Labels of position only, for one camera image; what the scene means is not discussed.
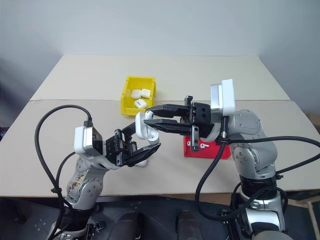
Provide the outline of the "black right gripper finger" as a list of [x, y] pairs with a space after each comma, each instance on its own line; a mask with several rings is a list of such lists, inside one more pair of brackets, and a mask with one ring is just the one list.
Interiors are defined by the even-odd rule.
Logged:
[[176, 120], [172, 120], [172, 119], [164, 119], [164, 118], [149, 119], [149, 120], [145, 119], [143, 122], [147, 126], [165, 133], [189, 136], [192, 131], [192, 127], [189, 124], [179, 123]]
[[190, 113], [188, 106], [178, 104], [155, 105], [146, 110], [161, 118], [186, 117]]

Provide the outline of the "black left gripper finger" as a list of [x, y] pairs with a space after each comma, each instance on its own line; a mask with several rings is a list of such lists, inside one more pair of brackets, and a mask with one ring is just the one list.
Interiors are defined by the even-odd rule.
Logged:
[[130, 153], [128, 157], [124, 159], [124, 164], [128, 167], [133, 167], [134, 165], [147, 160], [151, 155], [153, 155], [161, 146], [160, 143], [148, 145], [142, 147], [133, 153]]
[[124, 135], [125, 140], [131, 140], [132, 135], [136, 133], [136, 123], [133, 122], [122, 129], [122, 134]]

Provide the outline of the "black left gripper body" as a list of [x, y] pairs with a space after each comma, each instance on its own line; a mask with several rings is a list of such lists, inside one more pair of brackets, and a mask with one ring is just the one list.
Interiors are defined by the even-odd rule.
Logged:
[[116, 129], [114, 136], [105, 141], [105, 157], [117, 167], [132, 167], [137, 164], [134, 156], [138, 150], [137, 143], [132, 141], [135, 131], [130, 129]]

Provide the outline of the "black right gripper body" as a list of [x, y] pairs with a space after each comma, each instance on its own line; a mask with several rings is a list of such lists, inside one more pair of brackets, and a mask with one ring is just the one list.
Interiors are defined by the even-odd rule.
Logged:
[[213, 124], [210, 105], [192, 100], [193, 97], [190, 95], [184, 98], [184, 106], [188, 111], [180, 118], [180, 123], [189, 125], [189, 148], [192, 152], [198, 152], [201, 149], [200, 138], [206, 138], [211, 133]]

